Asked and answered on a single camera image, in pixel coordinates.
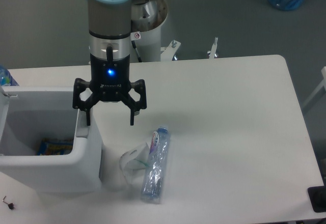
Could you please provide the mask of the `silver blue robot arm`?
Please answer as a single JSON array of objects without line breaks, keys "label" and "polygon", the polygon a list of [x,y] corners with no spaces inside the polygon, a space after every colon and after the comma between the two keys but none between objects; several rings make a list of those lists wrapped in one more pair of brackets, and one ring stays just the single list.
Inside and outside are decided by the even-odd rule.
[{"label": "silver blue robot arm", "polygon": [[86,113],[91,125],[91,108],[99,101],[123,102],[130,108],[130,123],[146,109],[143,79],[129,80],[132,6],[154,0],[87,0],[90,34],[91,80],[76,78],[72,106]]}]

